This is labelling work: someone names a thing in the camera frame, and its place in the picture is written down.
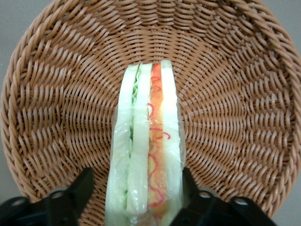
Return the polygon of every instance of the gray background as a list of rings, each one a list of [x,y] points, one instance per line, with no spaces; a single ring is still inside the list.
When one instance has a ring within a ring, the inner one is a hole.
[[[33,19],[51,0],[0,0],[0,89],[9,59],[16,44]],[[293,42],[301,53],[301,0],[263,0],[290,33]],[[0,203],[20,195],[18,188],[8,170],[3,151],[0,151]],[[301,225],[301,177],[288,198],[274,215],[273,220],[279,226]]]

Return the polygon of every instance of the plastic wrap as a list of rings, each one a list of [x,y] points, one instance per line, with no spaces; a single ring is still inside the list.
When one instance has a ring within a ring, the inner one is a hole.
[[[182,207],[185,133],[170,61],[161,61],[159,89],[153,71],[152,64],[131,66],[122,82],[112,127],[107,226],[167,226]]]

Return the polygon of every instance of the woven basket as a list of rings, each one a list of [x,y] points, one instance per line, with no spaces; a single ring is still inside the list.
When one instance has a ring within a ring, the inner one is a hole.
[[[2,93],[2,141],[38,201],[95,169],[82,225],[102,225],[112,116],[129,64],[170,59],[187,167],[224,200],[272,216],[301,156],[301,64],[259,0],[55,0],[18,43]]]

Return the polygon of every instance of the wicker weave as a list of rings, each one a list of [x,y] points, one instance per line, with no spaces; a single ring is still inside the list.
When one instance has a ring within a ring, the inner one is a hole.
[[[2,141],[38,201],[95,169],[82,225],[102,225],[112,116],[129,64],[172,60],[187,166],[199,186],[272,216],[300,169],[301,64],[259,0],[56,0],[17,45],[2,93]]]

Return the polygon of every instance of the plastic-wrapped sandwich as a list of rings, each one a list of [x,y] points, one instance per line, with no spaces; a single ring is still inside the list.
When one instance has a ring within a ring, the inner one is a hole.
[[[129,65],[116,111],[105,225],[167,226],[182,207],[183,150],[171,62]]]

